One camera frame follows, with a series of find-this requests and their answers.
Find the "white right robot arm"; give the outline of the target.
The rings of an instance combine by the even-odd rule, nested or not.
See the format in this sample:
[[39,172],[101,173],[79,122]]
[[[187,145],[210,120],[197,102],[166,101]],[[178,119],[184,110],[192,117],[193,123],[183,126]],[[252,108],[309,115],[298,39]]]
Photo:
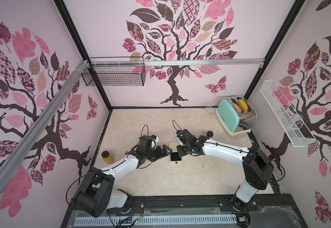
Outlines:
[[234,204],[245,205],[261,190],[265,190],[273,174],[274,165],[257,146],[236,147],[215,141],[209,136],[195,137],[188,130],[178,130],[180,145],[177,152],[185,155],[207,155],[232,162],[243,168],[245,179],[234,194]]

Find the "small cream square box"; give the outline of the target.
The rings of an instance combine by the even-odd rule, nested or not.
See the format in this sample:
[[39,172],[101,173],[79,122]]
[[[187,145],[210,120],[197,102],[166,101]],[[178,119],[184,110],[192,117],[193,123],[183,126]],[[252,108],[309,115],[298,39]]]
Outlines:
[[182,158],[179,156],[177,151],[177,146],[179,146],[179,142],[169,142],[168,147],[172,150],[170,154],[170,163],[171,164],[180,164],[182,162]]

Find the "mint green toaster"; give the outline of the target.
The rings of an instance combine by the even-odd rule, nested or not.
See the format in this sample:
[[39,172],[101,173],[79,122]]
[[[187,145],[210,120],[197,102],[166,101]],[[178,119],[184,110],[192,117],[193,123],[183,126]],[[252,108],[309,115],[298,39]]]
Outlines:
[[241,96],[220,99],[215,114],[230,136],[250,133],[257,121],[257,113],[246,98]]

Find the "black corner frame post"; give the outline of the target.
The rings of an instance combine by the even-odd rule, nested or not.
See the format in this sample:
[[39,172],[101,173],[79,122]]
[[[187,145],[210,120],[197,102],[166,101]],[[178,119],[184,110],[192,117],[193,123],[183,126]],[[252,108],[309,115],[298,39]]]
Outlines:
[[80,38],[80,35],[75,27],[75,24],[70,16],[70,13],[68,12],[68,9],[67,9],[64,1],[63,0],[54,0],[54,3],[72,37],[72,40],[75,43],[77,50],[79,51],[80,56],[82,57],[83,60],[86,60],[87,63],[89,64],[87,69],[89,69],[89,73],[92,77],[92,80],[94,81],[95,86],[96,86],[107,110],[111,112],[113,110],[113,107],[110,104],[110,101],[105,93],[105,90],[99,81],[99,77],[98,77],[97,73],[94,71],[94,69],[92,67],[92,62],[90,60],[90,57],[84,47],[84,44]]

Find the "aluminium rail left wall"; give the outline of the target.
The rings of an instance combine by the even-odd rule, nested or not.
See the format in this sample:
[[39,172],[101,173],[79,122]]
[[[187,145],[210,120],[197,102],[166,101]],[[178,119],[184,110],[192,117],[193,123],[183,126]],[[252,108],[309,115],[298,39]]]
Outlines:
[[3,188],[7,185],[11,177],[23,162],[26,155],[29,153],[33,145],[36,143],[42,132],[45,130],[49,121],[56,114],[60,105],[64,102],[65,98],[81,77],[82,72],[89,67],[88,60],[82,60],[72,71],[69,78],[63,84],[63,87],[54,96],[52,101],[41,113],[33,127],[21,139],[19,144],[15,147],[14,151],[5,159],[0,167],[0,194]]

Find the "yellow jar black lid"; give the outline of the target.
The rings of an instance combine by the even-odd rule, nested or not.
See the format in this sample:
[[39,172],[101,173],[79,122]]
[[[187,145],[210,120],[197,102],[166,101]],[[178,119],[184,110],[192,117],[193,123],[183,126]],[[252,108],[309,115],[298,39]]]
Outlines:
[[113,164],[114,163],[114,157],[113,155],[109,152],[109,151],[103,151],[101,153],[101,157],[102,160],[106,163],[106,164]]

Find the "aluminium rail back wall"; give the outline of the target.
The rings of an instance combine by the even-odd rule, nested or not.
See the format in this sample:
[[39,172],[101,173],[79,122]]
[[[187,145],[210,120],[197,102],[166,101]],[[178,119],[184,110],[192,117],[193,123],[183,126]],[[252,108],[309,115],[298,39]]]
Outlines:
[[151,61],[91,61],[93,65],[141,64],[144,66],[202,66],[202,65],[263,65],[265,59],[206,59],[206,60],[151,60]]

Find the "aluminium rail wall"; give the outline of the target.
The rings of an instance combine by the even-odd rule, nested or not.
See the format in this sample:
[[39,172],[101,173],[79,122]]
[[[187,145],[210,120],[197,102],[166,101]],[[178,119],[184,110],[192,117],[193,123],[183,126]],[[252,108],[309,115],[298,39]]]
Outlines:
[[263,65],[265,59],[206,59],[206,60],[151,60],[151,61],[91,61],[93,65],[141,64],[144,66],[202,66],[202,65]]
[[54,96],[52,101],[41,113],[33,127],[21,139],[19,144],[15,147],[14,151],[5,159],[0,167],[0,194],[3,188],[7,185],[11,177],[23,162],[26,155],[29,153],[33,145],[36,143],[42,132],[45,130],[49,121],[56,114],[60,105],[64,102],[65,98],[81,77],[82,72],[89,67],[88,60],[82,60],[72,71],[69,78],[63,84],[63,87]]

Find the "brown spice jar black lid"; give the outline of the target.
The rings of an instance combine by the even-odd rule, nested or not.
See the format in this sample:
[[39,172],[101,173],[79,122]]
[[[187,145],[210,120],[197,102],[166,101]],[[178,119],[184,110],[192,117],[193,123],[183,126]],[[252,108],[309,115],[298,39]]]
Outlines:
[[212,137],[214,136],[214,133],[213,133],[212,131],[208,131],[208,132],[206,133],[206,135],[207,135],[207,137],[212,138]]

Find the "black right corner post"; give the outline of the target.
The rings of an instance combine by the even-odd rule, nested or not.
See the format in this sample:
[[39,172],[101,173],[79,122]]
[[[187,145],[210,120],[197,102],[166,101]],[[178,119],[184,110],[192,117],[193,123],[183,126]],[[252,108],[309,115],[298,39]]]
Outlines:
[[244,94],[245,98],[249,99],[252,96],[253,92],[257,88],[259,81],[261,80],[265,71],[267,70],[273,58],[275,57],[276,53],[278,52],[279,48],[281,47],[282,42],[285,40],[288,32],[293,27],[293,24],[298,18],[305,3],[306,1],[304,0],[294,1],[290,11],[288,12],[285,20],[283,21],[282,26],[280,27],[275,39],[273,40],[269,50],[266,53],[262,66],[260,66],[259,69],[257,70],[252,82],[250,83],[247,91],[245,92]]

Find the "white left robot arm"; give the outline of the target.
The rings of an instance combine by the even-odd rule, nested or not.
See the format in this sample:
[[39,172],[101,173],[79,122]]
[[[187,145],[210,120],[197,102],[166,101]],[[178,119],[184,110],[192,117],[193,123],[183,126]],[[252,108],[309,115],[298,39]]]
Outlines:
[[129,212],[132,195],[124,190],[114,190],[114,184],[127,173],[138,169],[145,161],[155,162],[172,153],[168,146],[157,145],[158,141],[159,138],[155,135],[143,135],[122,160],[107,168],[91,168],[83,176],[71,202],[95,218],[110,209]]

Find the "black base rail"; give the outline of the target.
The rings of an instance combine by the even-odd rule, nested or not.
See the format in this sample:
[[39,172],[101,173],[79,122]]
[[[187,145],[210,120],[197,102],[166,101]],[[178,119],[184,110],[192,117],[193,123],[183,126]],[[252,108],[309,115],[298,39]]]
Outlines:
[[84,211],[98,218],[107,212],[111,214],[134,214],[140,212],[161,212],[173,209],[217,209],[220,212],[231,214],[247,214],[252,211],[262,211],[266,207],[277,207],[297,210],[294,199],[290,194],[257,194],[245,206],[236,206],[236,197],[233,195],[189,195],[189,196],[131,196],[125,205],[96,206],[94,209],[85,209],[83,203],[70,202],[69,208]]

